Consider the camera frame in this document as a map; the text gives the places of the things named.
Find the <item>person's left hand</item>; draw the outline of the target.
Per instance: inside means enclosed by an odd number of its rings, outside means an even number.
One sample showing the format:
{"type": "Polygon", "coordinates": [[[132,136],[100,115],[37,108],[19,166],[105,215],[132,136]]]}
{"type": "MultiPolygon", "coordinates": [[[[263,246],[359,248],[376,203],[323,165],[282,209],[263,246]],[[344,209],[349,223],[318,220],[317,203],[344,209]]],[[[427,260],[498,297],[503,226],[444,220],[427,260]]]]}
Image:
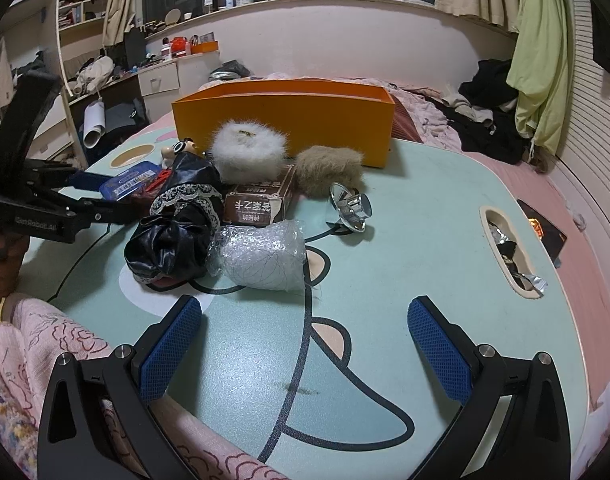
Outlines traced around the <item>person's left hand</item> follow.
{"type": "Polygon", "coordinates": [[[0,233],[0,298],[14,292],[29,242],[26,235],[0,233]]]}

